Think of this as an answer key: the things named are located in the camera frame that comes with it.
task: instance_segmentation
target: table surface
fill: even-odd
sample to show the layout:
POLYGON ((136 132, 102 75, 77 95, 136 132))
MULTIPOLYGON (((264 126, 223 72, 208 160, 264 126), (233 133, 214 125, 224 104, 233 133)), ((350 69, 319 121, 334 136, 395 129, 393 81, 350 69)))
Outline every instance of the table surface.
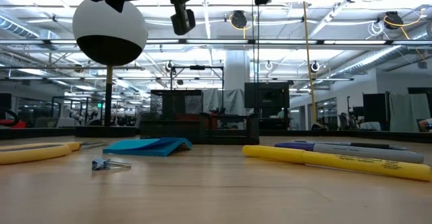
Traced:
MULTIPOLYGON (((407 146, 432 165, 432 144, 313 137, 261 144, 294 139, 407 146)), ((91 171, 101 149, 0 166, 0 223, 432 223, 427 182, 246 158, 241 146, 195 145, 166 158, 105 155, 132 168, 91 171)))

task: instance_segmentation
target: blue folded paper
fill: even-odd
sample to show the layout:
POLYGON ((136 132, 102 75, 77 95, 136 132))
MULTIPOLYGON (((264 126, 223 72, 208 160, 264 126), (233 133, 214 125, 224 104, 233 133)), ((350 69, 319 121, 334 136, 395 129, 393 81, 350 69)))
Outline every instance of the blue folded paper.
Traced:
POLYGON ((185 138, 120 140, 103 149, 103 153, 166 157, 181 146, 192 149, 192 143, 185 138))

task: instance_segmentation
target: sharpie marker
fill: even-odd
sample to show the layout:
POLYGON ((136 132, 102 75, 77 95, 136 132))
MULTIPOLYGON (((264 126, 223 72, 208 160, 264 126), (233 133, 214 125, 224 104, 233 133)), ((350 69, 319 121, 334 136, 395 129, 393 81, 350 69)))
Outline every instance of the sharpie marker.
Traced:
POLYGON ((306 141, 306 140, 295 140, 294 142, 314 143, 314 144, 331 144, 331 145, 338 145, 338 146, 356 146, 356 147, 390 149, 390 150, 407 150, 407 148, 404 148, 404 147, 390 146, 388 144, 350 143, 350 142, 315 142, 315 141, 306 141))
POLYGON ((275 144, 275 147, 291 148, 298 150, 313 151, 319 153, 329 153, 345 155, 351 157, 365 157, 370 159, 382 159, 388 161, 400 161, 405 163, 423 163, 424 157, 415 152, 407 150, 386 150, 378 148, 365 148, 355 146, 341 146, 331 144, 315 144, 303 142, 287 142, 275 144))

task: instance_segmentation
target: binder clip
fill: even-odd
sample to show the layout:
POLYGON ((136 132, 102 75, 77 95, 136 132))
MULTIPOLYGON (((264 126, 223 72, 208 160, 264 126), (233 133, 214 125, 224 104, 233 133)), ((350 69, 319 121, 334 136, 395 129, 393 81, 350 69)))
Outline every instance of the binder clip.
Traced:
POLYGON ((111 167, 131 168, 132 165, 129 163, 119 163, 111 161, 111 159, 104 160, 101 158, 97 158, 92 161, 92 170, 107 170, 111 167))

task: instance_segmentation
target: black and white ball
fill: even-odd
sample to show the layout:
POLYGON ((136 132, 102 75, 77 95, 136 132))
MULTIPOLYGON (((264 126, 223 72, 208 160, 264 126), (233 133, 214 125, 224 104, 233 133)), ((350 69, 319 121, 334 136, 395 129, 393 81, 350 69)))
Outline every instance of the black and white ball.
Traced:
POLYGON ((132 62, 149 36, 141 12, 129 1, 119 13, 104 1, 84 0, 75 11, 72 27, 82 52, 103 65, 132 62))

